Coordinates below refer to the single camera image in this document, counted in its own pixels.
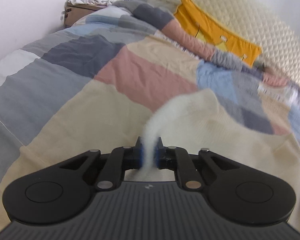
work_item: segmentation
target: blanket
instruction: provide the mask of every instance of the blanket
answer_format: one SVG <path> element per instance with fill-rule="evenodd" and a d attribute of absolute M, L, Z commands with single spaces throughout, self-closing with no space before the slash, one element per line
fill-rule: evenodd
<path fill-rule="evenodd" d="M 241 125 L 292 133 L 300 143 L 296 84 L 196 40 L 146 3 L 116 2 L 7 55 L 0 61 L 0 230 L 9 223 L 2 193 L 10 182 L 89 149 L 134 145 L 153 112 L 204 88 Z"/>

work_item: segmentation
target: silver screw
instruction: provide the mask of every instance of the silver screw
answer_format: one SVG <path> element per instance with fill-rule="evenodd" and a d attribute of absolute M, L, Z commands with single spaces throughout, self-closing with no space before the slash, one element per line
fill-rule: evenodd
<path fill-rule="evenodd" d="M 109 189 L 113 186 L 113 183 L 111 181 L 108 181 L 108 180 L 103 180 L 103 181 L 100 181 L 98 184 L 97 184 L 98 188 L 101 188 L 101 189 Z"/>
<path fill-rule="evenodd" d="M 201 183 L 196 180 L 190 180 L 186 183 L 186 187 L 191 189 L 197 189 L 201 187 Z"/>

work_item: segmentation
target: quilted mattress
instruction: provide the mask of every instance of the quilted mattress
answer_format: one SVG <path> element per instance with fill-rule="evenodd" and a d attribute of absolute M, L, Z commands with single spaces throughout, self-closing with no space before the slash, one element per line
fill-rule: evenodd
<path fill-rule="evenodd" d="M 247 40 L 262 47 L 258 60 L 300 85 L 300 41 L 290 27 L 256 0 L 193 0 Z M 174 12 L 180 0 L 148 0 Z"/>

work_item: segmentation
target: black object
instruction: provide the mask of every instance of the black object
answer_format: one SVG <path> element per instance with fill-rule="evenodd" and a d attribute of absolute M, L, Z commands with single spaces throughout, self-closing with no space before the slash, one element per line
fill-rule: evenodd
<path fill-rule="evenodd" d="M 111 154 L 90 150 L 12 182 L 2 196 L 12 223 L 0 239 L 300 239 L 287 223 L 296 197 L 283 180 L 201 149 L 158 142 L 159 169 L 175 182 L 128 182 L 140 138 Z"/>

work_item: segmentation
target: yellow pattern on orange fabric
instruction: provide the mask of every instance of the yellow pattern on orange fabric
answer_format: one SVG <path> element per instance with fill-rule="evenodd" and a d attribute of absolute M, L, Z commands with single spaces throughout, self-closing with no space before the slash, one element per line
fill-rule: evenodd
<path fill-rule="evenodd" d="M 218 49 L 232 52 L 249 66 L 261 54 L 261 47 L 253 44 L 218 23 L 202 11 L 192 0 L 181 0 L 174 16 L 190 35 L 215 45 Z"/>

